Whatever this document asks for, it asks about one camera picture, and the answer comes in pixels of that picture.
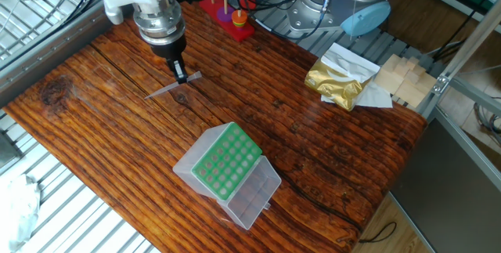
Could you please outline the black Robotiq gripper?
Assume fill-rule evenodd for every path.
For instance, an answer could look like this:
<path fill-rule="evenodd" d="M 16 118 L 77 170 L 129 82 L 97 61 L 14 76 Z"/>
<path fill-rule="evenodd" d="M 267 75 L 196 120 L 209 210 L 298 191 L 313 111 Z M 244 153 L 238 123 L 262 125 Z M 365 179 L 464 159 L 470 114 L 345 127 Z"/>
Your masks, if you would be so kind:
<path fill-rule="evenodd" d="M 182 53 L 186 49 L 186 36 L 183 35 L 166 45 L 151 45 L 152 52 L 168 61 L 168 67 L 179 84 L 187 82 L 189 75 L 185 69 Z"/>

